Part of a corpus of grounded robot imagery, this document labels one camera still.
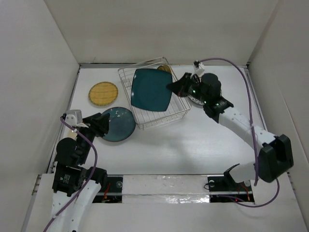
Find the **blue floral white plate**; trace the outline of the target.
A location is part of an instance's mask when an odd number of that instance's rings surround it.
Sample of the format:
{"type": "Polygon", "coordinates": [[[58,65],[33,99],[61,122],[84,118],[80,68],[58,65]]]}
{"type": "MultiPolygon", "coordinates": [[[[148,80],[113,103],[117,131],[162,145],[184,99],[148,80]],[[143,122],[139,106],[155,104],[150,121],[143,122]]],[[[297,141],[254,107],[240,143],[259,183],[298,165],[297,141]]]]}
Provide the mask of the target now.
{"type": "Polygon", "coordinates": [[[189,100],[191,100],[193,103],[197,104],[197,105],[200,105],[200,106],[203,106],[204,105],[204,102],[201,102],[200,100],[192,97],[192,96],[188,96],[189,100]]]}

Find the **teal square plate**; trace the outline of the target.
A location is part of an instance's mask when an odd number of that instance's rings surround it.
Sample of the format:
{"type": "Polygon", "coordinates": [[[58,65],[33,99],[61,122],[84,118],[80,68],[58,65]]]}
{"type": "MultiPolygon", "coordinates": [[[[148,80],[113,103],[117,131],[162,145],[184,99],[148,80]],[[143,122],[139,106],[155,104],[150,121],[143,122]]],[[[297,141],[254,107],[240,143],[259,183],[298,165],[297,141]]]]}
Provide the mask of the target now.
{"type": "Polygon", "coordinates": [[[131,86],[131,105],[146,111],[164,112],[172,92],[172,74],[159,69],[136,69],[131,86]]]}

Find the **yellow black patterned plate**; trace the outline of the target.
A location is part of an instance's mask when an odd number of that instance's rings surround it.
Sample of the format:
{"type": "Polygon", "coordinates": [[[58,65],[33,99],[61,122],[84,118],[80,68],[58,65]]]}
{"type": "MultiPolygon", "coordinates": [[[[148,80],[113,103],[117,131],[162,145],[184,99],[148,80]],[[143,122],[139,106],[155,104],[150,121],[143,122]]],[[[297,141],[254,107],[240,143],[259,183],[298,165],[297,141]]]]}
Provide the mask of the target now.
{"type": "Polygon", "coordinates": [[[160,65],[157,69],[161,70],[161,71],[165,71],[165,72],[171,73],[171,69],[170,69],[169,65],[167,65],[167,64],[160,65]]]}

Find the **dark blue round plate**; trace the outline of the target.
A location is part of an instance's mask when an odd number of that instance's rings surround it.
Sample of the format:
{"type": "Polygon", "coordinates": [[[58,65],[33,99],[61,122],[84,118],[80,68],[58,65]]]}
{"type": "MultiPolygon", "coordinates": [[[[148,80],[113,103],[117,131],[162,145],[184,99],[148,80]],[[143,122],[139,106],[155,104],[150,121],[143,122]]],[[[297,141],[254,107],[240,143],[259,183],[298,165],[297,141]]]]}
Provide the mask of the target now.
{"type": "Polygon", "coordinates": [[[124,107],[112,107],[102,113],[110,114],[109,132],[103,139],[108,142],[121,142],[135,130],[136,122],[130,110],[124,107]]]}

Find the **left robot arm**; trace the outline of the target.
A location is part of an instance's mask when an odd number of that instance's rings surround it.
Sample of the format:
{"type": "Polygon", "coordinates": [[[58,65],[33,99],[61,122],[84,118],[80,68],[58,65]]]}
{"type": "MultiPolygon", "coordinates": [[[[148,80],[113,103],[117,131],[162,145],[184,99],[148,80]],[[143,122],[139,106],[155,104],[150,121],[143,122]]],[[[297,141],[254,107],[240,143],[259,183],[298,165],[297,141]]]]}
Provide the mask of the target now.
{"type": "Polygon", "coordinates": [[[110,114],[82,117],[81,110],[69,110],[60,121],[77,135],[56,146],[51,219],[44,231],[79,232],[96,194],[108,184],[107,171],[97,167],[93,141],[109,132],[110,114]]]}

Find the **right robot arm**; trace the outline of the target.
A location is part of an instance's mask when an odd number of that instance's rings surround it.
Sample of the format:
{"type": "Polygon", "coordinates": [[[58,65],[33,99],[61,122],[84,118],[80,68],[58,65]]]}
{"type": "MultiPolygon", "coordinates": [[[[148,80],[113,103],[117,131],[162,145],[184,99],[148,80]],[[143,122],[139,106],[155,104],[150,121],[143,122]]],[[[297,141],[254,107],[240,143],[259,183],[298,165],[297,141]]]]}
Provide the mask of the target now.
{"type": "Polygon", "coordinates": [[[202,102],[209,118],[231,130],[254,150],[253,162],[237,162],[224,172],[223,184],[228,190],[234,190],[247,180],[261,179],[271,183],[293,167],[290,139],[255,126],[221,95],[221,82],[216,75],[206,73],[198,81],[185,73],[180,80],[168,84],[167,89],[179,97],[191,96],[202,102]]]}

